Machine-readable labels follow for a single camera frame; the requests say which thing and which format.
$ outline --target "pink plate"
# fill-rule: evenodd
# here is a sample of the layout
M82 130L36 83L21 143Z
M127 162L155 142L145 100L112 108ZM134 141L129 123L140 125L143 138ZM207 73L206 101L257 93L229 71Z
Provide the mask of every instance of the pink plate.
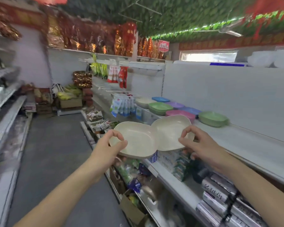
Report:
M174 115L183 115L189 118L191 122L193 122L196 118L196 115L189 113L187 111L182 111L182 110L171 110L166 112L166 116L174 116Z

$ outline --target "sign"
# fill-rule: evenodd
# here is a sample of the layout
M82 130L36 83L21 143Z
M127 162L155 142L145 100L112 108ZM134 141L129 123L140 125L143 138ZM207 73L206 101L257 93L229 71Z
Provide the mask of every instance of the sign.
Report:
M162 41L162 40L159 40L159 51L160 52L168 52L169 51L169 42L168 41Z
M38 30L42 29L46 19L46 15L44 13L21 9L2 2L0 2L0 10L9 16L11 23Z
M253 37L233 37L210 41L180 43L179 50L209 50L209 49L232 49L249 46L284 45L284 32L278 34L260 35L257 40Z

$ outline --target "blue plate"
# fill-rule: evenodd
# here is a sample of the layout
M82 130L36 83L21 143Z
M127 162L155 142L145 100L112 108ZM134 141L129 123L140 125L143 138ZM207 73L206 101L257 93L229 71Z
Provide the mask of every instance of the blue plate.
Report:
M163 103L166 103L166 102L170 101L169 99L165 99L163 97L152 97L152 100L155 100L157 102L163 102Z
M189 113L196 115L196 119L199 117L199 113L202 112L202 111L195 109L193 107L181 107L181 108L179 108L179 110L187 111Z

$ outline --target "purple plate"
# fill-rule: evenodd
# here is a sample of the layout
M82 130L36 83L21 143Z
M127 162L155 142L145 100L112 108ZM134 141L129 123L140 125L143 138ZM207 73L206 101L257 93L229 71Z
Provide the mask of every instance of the purple plate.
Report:
M177 103L177 102L166 102L166 104L174 107L175 110L181 108L181 107L185 107L183 104L181 103Z

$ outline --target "red decoration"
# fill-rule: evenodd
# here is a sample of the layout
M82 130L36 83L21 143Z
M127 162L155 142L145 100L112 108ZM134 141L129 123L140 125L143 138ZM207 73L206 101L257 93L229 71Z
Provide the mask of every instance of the red decoration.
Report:
M265 15L265 14L272 13L274 11L278 11L278 14L276 15L276 19L279 19L281 11L284 11L284 0L256 0L253 6L250 6L246 9L247 16L245 17L245 19L249 18L249 20L252 21L252 20L255 20L256 16L259 14ZM266 26L269 25L270 18L262 17L258 19L257 21L258 27L254 34L255 40L259 38L261 27L265 22L266 22Z
M133 41L136 43L137 25L133 22L127 22L121 26L122 28L122 39L126 41Z
M44 5L66 4L67 0L35 0Z

